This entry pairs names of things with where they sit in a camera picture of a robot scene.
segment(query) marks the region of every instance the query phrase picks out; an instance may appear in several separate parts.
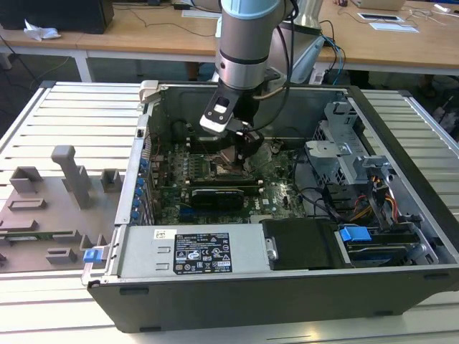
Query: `warning label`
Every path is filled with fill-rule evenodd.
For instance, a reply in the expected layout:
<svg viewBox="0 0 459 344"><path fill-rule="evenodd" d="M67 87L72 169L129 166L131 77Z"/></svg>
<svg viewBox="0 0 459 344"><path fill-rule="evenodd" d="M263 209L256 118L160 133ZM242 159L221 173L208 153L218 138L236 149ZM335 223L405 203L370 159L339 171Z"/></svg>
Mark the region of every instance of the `warning label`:
<svg viewBox="0 0 459 344"><path fill-rule="evenodd" d="M229 237L228 233L177 234L174 272L176 274L232 272Z"/></svg>

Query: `red wire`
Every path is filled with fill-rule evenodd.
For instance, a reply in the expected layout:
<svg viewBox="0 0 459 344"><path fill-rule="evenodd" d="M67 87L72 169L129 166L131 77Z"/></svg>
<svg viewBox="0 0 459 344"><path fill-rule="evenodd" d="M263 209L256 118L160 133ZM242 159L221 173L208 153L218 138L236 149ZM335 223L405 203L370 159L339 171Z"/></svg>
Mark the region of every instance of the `red wire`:
<svg viewBox="0 0 459 344"><path fill-rule="evenodd" d="M355 205L354 213L357 212L357 204L360 202L361 199L365 199L365 198L366 198L365 195L361 195L361 196L357 197L356 203L354 204Z"/></svg>

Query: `white cable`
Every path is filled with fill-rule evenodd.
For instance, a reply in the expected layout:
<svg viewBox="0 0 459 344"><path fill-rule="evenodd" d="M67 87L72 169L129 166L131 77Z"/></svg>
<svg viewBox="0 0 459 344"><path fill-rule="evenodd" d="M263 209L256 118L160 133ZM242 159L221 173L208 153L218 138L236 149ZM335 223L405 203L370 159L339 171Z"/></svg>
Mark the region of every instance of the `white cable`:
<svg viewBox="0 0 459 344"><path fill-rule="evenodd" d="M63 63L59 64L57 67L54 67L54 68L52 68L50 70L47 70L43 74L39 75L37 77L37 80L41 79L42 77L44 77L46 74L52 72L53 70L57 70L57 69L61 68L63 65L65 65L69 61L69 58L70 58L70 56L67 59L65 59L65 61ZM32 88L32 85L34 84L34 82L35 82L35 80L32 80L32 82L30 82L29 90Z"/></svg>
<svg viewBox="0 0 459 344"><path fill-rule="evenodd" d="M438 21L438 20L432 18L431 16L428 16L427 18L430 19L430 20L433 20L434 22L437 22L438 24L442 24L442 25L445 25L445 26L448 25L448 24L442 23L441 21Z"/></svg>
<svg viewBox="0 0 459 344"><path fill-rule="evenodd" d="M436 14L442 14L443 16L455 16L456 18L459 18L457 14L443 13L443 12L437 12L437 11L432 11L432 12Z"/></svg>

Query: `slotted metal surface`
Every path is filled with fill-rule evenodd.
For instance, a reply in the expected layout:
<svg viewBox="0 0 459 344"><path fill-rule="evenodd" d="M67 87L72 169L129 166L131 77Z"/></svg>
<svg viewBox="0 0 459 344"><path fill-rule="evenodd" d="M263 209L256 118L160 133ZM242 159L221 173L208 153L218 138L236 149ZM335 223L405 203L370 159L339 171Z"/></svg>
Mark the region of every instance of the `slotted metal surface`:
<svg viewBox="0 0 459 344"><path fill-rule="evenodd" d="M30 111L23 113L23 118L17 121L17 128L9 130L6 137L0 140L0 164L3 166L2 172L0 172L0 183L4 185L3 193L0 192L2 196L7 194L5 187L11 187L9 186L9 177L12 170L5 168L13 168L14 163L16 166L24 163L39 165L45 168L40 170L43 175L61 176L62 172L52 169L53 162L49 159L52 147L57 144L75 145L76 159L90 167L89 174L99 174L99 168L106 167L105 164L109 161L113 166L124 171L133 142L132 134L106 135L106 131L97 131L97 129L116 128L116 125L113 124L116 122L115 119L128 118L132 122L126 122L126 127L118 122L118 127L128 128L132 133L139 114L136 110L137 101L132 100L133 104L127 108L117 108L114 105L110 108L104 108L99 103L94 105L94 108L85 109L76 107L76 102L85 102L85 106L88 101L94 102L94 100L90 100L93 99L92 96L85 98L84 94L136 94L138 85L61 82L57 83L50 92L44 90L40 92L42 93L38 94L37 99L31 101ZM61 102L59 105L61 107L48 107L50 102L54 102L48 96L54 92L59 94L75 93L78 96L74 96L68 102L71 104L71 108L66 107L67 102L64 100L55 100ZM391 91L374 93L373 97L369 98L384 101L391 98L399 100L400 96ZM390 114L394 109L390 106L379 106L378 108L385 109L382 117L387 117L386 114ZM401 112L404 114L403 118L406 116L408 120L420 121L421 117L409 108L398 105L397 108L404 109ZM88 120L88 118L95 120L83 124L83 120ZM107 120L106 126L101 125L104 121L102 118ZM40 126L51 128L73 126L74 130L79 130L81 127L91 127L95 131L68 135L56 130L55 135L46 135L43 132L39 134L39 131L34 130ZM411 150L416 159L428 159L429 156L426 158L426 155L422 154L426 150L431 150L430 156L435 156L436 159L441 160L443 156L449 159L450 156L446 153L450 150L445 148L443 141L435 136L428 140L409 136L408 138L400 138L399 141L407 150ZM369 142L377 148L373 138L369 138ZM444 188L443 191L448 192L443 194L444 199L450 202L455 201L459 208L458 197L455 194L450 194L458 189L456 186L457 177L454 173L445 173L444 170L437 169L429 171L426 176L434 187ZM443 183L446 181L451 182L455 187L444 186ZM59 274L59 278L43 278L40 277L40 272L37 272L29 274L26 279L20 276L5 277L0 274L0 311L2 314L0 343L85 343L101 338L108 343L128 344L453 344L459 342L459 292L444 292L434 295L399 317L129 335L117 331L111 319L93 301L81 284L81 271L59 272Z"/></svg>
<svg viewBox="0 0 459 344"><path fill-rule="evenodd" d="M364 91L387 127L459 220L458 144L411 97L386 91ZM364 134L376 154L382 154L368 130Z"/></svg>
<svg viewBox="0 0 459 344"><path fill-rule="evenodd" d="M75 146L75 161L90 176L104 168L125 173L141 113L138 86L58 82L39 90L16 131L3 139L0 206L11 193L9 179L18 166L35 166L42 176L63 176L50 158L56 145Z"/></svg>

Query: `blue latch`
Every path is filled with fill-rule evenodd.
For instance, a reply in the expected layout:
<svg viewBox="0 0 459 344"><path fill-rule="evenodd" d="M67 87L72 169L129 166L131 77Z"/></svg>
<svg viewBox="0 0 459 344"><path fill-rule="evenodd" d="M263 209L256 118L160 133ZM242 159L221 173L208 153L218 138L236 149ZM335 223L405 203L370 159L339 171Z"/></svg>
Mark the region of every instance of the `blue latch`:
<svg viewBox="0 0 459 344"><path fill-rule="evenodd" d="M347 226L339 231L344 242L370 242L372 236L366 227L362 226Z"/></svg>
<svg viewBox="0 0 459 344"><path fill-rule="evenodd" d="M138 211L132 211L131 212L131 218L136 220L140 216L140 213Z"/></svg>
<svg viewBox="0 0 459 344"><path fill-rule="evenodd" d="M101 263L103 249L87 249L83 256L84 263Z"/></svg>
<svg viewBox="0 0 459 344"><path fill-rule="evenodd" d="M148 165L148 161L146 159L144 159L144 158L141 158L140 165L141 165L141 167L146 167Z"/></svg>
<svg viewBox="0 0 459 344"><path fill-rule="evenodd" d="M135 191L134 191L134 194L136 196L142 196L143 195L143 190L141 188L137 188Z"/></svg>

